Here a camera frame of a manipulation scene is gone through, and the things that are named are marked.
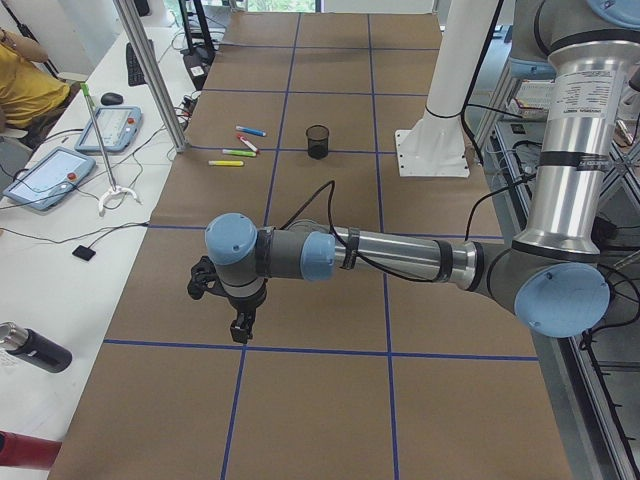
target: black cup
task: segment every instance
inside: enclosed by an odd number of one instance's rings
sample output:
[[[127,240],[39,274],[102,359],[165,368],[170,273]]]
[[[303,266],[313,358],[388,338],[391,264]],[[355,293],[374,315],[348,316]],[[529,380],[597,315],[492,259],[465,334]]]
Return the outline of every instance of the black cup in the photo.
[[[307,128],[307,153],[311,158],[320,160],[329,153],[329,129],[324,125]]]

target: person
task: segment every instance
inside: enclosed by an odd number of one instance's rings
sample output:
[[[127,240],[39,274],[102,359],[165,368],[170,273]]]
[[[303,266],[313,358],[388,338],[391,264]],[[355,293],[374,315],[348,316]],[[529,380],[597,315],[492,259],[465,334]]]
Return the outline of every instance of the person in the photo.
[[[35,40],[0,28],[0,133],[26,130],[20,141],[30,148],[42,143],[79,90],[32,63],[48,58]]]

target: white desk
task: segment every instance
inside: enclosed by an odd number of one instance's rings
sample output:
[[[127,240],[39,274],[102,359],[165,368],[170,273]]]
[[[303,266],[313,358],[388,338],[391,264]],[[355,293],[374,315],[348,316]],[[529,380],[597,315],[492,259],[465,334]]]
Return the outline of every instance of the white desk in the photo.
[[[171,48],[176,32],[170,28],[148,28],[154,41],[156,58],[175,106],[185,94],[194,91],[180,54]],[[124,50],[127,38],[120,35],[88,80],[92,96],[113,91],[124,96],[125,105],[142,109],[143,122],[135,142],[124,155],[144,143],[162,121],[148,86],[127,85]],[[52,133],[82,128],[89,114],[82,94],[72,102]],[[64,146],[73,148],[77,135]],[[44,144],[31,163],[60,145],[64,136]],[[149,219],[164,186],[172,147],[166,131],[155,136],[136,157],[143,165],[135,190],[142,205],[131,197],[103,218],[97,201],[73,192],[46,214],[26,207],[0,210],[0,228],[53,239],[73,237],[105,226]],[[124,156],[113,156],[115,164]],[[99,161],[93,174],[104,171]],[[133,159],[115,168],[118,183],[128,185],[139,171]],[[88,183],[82,190],[98,197],[108,188],[106,175]],[[0,206],[10,203],[4,199]],[[76,409],[102,339],[122,293],[127,276],[145,234],[144,228],[114,232],[96,244],[97,254],[90,262],[71,255],[77,245],[88,245],[97,235],[62,245],[45,244],[5,232],[0,235],[0,322],[14,321],[32,328],[72,351],[74,359],[67,370],[50,374],[6,353],[0,355],[0,430],[41,438],[62,440]],[[47,472],[0,467],[3,480],[44,479]]]

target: marker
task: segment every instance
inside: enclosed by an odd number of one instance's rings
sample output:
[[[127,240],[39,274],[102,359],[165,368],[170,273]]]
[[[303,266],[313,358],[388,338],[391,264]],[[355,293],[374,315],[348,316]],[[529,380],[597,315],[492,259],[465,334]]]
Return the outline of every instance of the marker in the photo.
[[[255,157],[256,152],[252,152],[251,150],[230,150],[228,148],[223,148],[222,153],[224,155],[236,155],[238,157]]]
[[[209,160],[212,167],[244,167],[243,160]]]
[[[267,133],[262,130],[256,130],[255,128],[247,128],[241,127],[240,125],[236,125],[236,130],[239,132],[250,133],[251,135],[257,135],[259,137],[266,137]]]
[[[241,133],[237,134],[236,137],[238,138],[238,140],[244,143],[247,147],[249,147],[253,152],[260,153],[260,150],[258,150],[258,147],[256,147],[253,143],[247,140],[247,137],[245,137]]]

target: tablet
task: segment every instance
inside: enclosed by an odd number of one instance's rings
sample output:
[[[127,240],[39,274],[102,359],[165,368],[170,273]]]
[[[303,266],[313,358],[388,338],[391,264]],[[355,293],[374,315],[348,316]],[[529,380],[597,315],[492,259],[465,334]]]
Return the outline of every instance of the tablet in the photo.
[[[122,105],[99,107],[96,110],[96,118],[105,150],[109,153],[119,153],[129,146],[138,133],[142,112],[138,107]],[[75,149],[87,154],[100,153],[98,137],[91,120],[80,134]]]
[[[35,210],[47,210],[75,190],[95,167],[93,158],[57,147],[2,192]]]

